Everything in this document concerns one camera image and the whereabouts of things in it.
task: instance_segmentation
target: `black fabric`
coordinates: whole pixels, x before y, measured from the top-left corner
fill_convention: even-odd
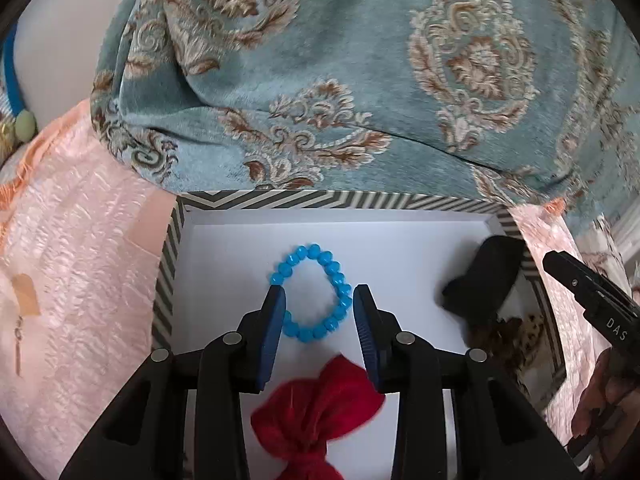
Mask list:
[[[0,478],[3,480],[44,480],[16,444],[1,416]]]
[[[466,273],[443,289],[444,309],[463,317],[470,330],[493,319],[516,281],[525,246],[508,236],[487,238]]]
[[[636,430],[626,442],[620,454],[594,480],[638,480],[640,478],[640,430]]]

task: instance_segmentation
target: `tag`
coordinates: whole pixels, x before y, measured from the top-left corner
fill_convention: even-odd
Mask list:
[[[33,280],[28,274],[18,274],[11,279],[15,297],[18,299],[18,312],[20,316],[39,316],[40,305],[36,298],[36,289]]]

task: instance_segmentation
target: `red cloth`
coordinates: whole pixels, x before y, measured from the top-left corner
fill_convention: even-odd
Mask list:
[[[373,417],[385,402],[367,373],[341,355],[317,379],[281,384],[251,416],[261,446],[286,460],[278,480],[342,480],[326,456],[326,442]]]

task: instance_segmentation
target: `pink satin cloth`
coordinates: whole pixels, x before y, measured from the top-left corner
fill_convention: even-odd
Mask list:
[[[7,221],[0,255],[0,413],[41,475],[54,480],[148,355],[174,197],[100,145],[88,101],[40,133],[17,175],[0,190]],[[40,309],[39,316],[24,317],[20,377],[11,284],[17,274],[33,280]]]
[[[564,220],[548,208],[522,205],[510,210],[533,259],[540,269],[546,292],[556,316],[566,362],[566,381],[543,414],[547,425],[564,445],[571,439],[571,419],[580,394],[589,384],[596,359],[608,345],[606,340],[585,321],[584,309],[573,295],[542,270],[542,258],[548,251],[567,251],[582,260]]]

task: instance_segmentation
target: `black object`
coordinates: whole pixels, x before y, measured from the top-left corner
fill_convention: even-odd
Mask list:
[[[400,392],[392,480],[447,478],[443,388],[452,390],[461,480],[580,478],[549,428],[510,379],[484,360],[484,352],[452,354],[402,332],[393,314],[377,310],[366,285],[355,289],[353,301],[371,381],[380,392]],[[272,286],[262,309],[244,316],[237,332],[201,351],[154,351],[95,423],[60,480],[182,478],[189,389],[198,391],[195,480],[248,480],[239,393],[258,393],[270,378],[285,309],[284,290]]]
[[[509,236],[487,238],[466,273],[443,289],[444,309],[463,317],[471,330],[493,319],[518,277],[525,247]]]
[[[188,390],[197,389],[196,480],[249,478],[239,393],[257,394],[271,377],[286,309],[272,286],[262,309],[246,314],[203,350],[154,351],[127,381],[66,465],[60,480],[182,478]]]
[[[604,383],[610,377],[622,377],[640,383],[640,307],[611,280],[565,251],[548,252],[542,263],[545,271],[570,290],[575,301],[584,307],[584,319],[611,343]],[[569,441],[567,452],[576,465],[582,465],[598,448],[601,437],[615,426],[620,416],[620,408],[608,404],[600,413],[594,414],[588,434]],[[640,426],[600,478],[626,478],[622,476],[622,471],[634,459],[638,449]]]
[[[43,480],[0,418],[0,472],[8,480]]]
[[[484,352],[452,354],[402,332],[392,313],[376,308],[367,285],[355,289],[353,313],[369,379],[381,393],[400,392],[392,480],[447,478],[443,388],[453,399],[458,478],[580,478],[551,430]]]

